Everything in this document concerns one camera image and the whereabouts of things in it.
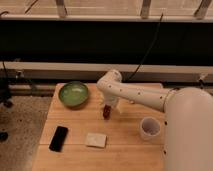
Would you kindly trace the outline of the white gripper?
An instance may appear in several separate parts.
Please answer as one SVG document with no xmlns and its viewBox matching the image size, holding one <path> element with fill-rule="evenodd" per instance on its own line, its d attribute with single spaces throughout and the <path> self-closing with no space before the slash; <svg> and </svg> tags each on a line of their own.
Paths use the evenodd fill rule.
<svg viewBox="0 0 213 171">
<path fill-rule="evenodd" d="M 104 106 L 108 105 L 111 106 L 112 108 L 115 108 L 118 104 L 119 98 L 117 96 L 114 95 L 104 95 Z"/>
</svg>

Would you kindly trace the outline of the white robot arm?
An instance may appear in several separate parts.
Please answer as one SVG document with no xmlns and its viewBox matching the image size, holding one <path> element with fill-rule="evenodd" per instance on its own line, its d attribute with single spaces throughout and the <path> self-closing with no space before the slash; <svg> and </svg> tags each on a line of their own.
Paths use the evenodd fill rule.
<svg viewBox="0 0 213 171">
<path fill-rule="evenodd" d="M 105 104 L 117 98 L 165 114 L 164 171 L 213 171 L 213 96 L 200 88 L 163 89 L 122 82 L 118 70 L 97 81 Z"/>
</svg>

